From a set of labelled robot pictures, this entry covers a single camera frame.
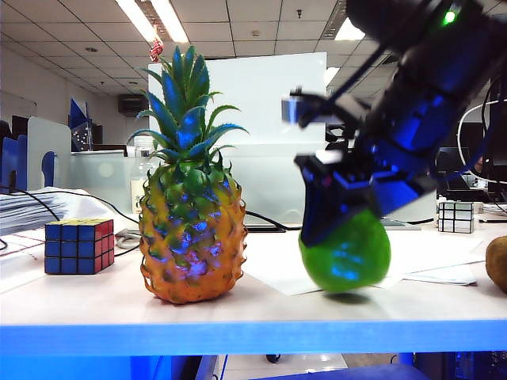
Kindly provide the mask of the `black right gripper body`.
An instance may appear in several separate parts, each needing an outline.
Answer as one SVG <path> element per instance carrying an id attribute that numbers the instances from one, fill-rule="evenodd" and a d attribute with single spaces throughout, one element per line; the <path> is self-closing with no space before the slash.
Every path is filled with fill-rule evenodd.
<path id="1" fill-rule="evenodd" d="M 355 103 L 348 175 L 423 173 L 480 86 L 475 70 L 398 69 L 373 105 Z"/>

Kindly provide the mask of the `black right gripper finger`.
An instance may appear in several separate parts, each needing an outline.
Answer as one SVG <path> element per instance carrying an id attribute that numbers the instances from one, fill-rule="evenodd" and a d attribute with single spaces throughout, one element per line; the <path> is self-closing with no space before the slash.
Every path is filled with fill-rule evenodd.
<path id="1" fill-rule="evenodd" d="M 381 172 L 371 178 L 376 216 L 391 219 L 433 219 L 436 214 L 436 181 L 427 174 L 408 177 Z"/>
<path id="2" fill-rule="evenodd" d="M 305 185 L 301 238 L 306 246 L 321 245 L 354 216 L 377 206 L 369 177 L 355 173 L 348 162 L 325 164 L 315 155 L 295 157 Z"/>

